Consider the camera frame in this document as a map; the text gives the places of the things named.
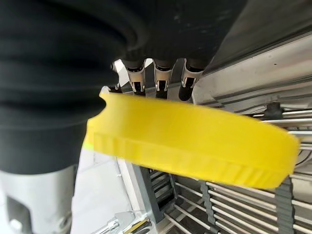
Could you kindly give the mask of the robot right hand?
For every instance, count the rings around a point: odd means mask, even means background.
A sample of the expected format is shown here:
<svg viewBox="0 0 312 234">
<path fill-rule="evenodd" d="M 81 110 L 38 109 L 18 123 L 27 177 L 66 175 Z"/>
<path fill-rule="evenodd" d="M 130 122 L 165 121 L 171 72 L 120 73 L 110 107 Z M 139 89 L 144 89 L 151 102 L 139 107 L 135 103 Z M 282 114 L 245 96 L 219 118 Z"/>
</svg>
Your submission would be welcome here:
<svg viewBox="0 0 312 234">
<path fill-rule="evenodd" d="M 3 0 L 0 181 L 16 234 L 68 234 L 88 119 L 121 59 L 205 68 L 244 0 Z"/>
</svg>

